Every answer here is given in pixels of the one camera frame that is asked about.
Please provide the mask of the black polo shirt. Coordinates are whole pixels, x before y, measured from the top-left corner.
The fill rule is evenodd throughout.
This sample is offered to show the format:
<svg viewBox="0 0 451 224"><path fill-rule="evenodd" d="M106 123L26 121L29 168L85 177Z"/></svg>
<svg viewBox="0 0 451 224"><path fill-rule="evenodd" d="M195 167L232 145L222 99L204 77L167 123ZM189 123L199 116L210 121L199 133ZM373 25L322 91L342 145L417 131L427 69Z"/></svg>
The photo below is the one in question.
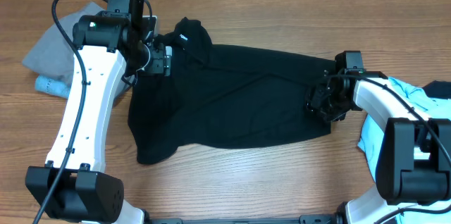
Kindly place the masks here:
<svg viewBox="0 0 451 224"><path fill-rule="evenodd" d="M171 71L140 77L133 88L128 125L138 163L161 162L187 144L246 149L330 133L329 123L308 112L305 96L335 70L333 61L214 44L187 18L155 42L172 48Z"/></svg>

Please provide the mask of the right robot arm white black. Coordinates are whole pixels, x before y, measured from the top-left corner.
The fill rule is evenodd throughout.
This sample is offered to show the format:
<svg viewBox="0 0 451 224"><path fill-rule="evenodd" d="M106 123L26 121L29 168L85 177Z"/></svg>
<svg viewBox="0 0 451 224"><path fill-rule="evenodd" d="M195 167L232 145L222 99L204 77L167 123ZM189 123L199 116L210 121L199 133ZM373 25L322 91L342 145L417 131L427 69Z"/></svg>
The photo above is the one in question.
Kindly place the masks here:
<svg viewBox="0 0 451 224"><path fill-rule="evenodd" d="M398 215L450 212L450 120L416 111L396 93L387 76L367 71L359 51L335 56L307 92L307 110L327 122L348 111L366 111L384 132L376 184L333 215L301 216L301 223L394 223Z"/></svg>

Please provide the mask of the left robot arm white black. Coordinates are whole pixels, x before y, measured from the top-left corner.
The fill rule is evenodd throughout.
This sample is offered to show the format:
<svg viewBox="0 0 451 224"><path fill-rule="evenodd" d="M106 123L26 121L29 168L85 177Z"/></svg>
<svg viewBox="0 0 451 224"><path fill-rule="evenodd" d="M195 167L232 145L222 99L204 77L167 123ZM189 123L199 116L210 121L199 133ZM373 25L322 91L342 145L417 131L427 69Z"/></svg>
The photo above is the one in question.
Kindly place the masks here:
<svg viewBox="0 0 451 224"><path fill-rule="evenodd" d="M148 223L149 214L125 200L123 182L105 172L106 133L116 93L139 77L168 76L172 49L154 43L156 18L147 0L106 0L84 15L65 40L74 74L62 123L43 166L25 184L43 215L73 223Z"/></svg>

